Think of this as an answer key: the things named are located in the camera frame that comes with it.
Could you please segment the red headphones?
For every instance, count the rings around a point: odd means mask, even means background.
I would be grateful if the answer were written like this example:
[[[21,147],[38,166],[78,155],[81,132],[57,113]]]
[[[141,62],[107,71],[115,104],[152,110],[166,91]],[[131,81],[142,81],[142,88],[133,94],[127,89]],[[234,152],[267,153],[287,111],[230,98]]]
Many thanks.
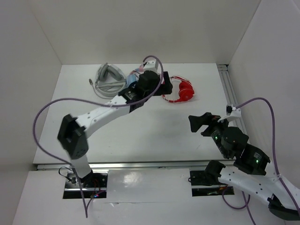
[[[162,98],[164,100],[166,100],[167,102],[169,103],[182,103],[182,102],[187,102],[189,100],[191,100],[193,97],[194,97],[194,94],[195,94],[195,91],[194,91],[194,88],[192,86],[192,83],[182,77],[182,76],[178,76],[178,75],[175,75],[175,76],[171,76],[170,77],[170,80],[178,80],[180,81],[179,83],[179,92],[178,92],[178,96],[179,98],[176,99],[176,100],[169,100],[166,98],[165,95],[162,95]]]

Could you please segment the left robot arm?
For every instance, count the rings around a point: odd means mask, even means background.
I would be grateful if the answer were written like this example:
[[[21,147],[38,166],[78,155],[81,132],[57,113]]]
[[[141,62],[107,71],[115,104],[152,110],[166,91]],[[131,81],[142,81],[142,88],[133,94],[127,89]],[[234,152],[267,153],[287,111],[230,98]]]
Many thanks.
[[[142,107],[142,99],[155,91],[154,96],[171,94],[172,84],[167,71],[163,72],[163,80],[153,71],[145,71],[139,76],[136,83],[119,92],[105,106],[98,107],[86,114],[73,117],[64,116],[58,132],[57,139],[71,159],[71,164],[76,170],[76,182],[87,187],[95,178],[89,166],[86,153],[89,150],[88,138],[98,129]]]

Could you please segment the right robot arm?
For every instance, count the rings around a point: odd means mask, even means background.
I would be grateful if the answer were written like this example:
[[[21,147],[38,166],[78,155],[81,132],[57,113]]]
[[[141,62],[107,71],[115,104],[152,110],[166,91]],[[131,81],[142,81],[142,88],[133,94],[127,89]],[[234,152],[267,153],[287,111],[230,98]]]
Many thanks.
[[[300,190],[286,177],[277,174],[275,164],[261,149],[248,143],[249,137],[229,122],[241,117],[240,112],[221,117],[206,112],[202,116],[188,117],[191,132],[202,126],[201,135],[210,137],[225,159],[234,160],[234,168],[212,160],[205,169],[205,180],[214,184],[231,185],[250,194],[267,205],[276,217],[286,221],[300,219]]]

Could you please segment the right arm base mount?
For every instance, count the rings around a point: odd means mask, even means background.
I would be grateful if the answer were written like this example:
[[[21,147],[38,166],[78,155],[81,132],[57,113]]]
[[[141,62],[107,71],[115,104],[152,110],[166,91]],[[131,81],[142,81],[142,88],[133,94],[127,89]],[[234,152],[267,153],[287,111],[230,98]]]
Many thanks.
[[[225,194],[234,195],[233,187],[209,178],[204,171],[190,171],[188,182],[191,184],[193,197],[222,195],[227,188]]]

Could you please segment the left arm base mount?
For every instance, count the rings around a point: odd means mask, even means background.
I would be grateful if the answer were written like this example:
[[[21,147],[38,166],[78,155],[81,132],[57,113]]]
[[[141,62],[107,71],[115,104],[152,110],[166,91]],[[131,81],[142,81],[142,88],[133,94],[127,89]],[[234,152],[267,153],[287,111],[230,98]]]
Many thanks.
[[[58,174],[65,178],[63,199],[81,199],[79,181],[73,171],[66,166],[58,170]],[[107,196],[108,171],[94,171],[92,178],[82,183],[85,199],[104,199]]]

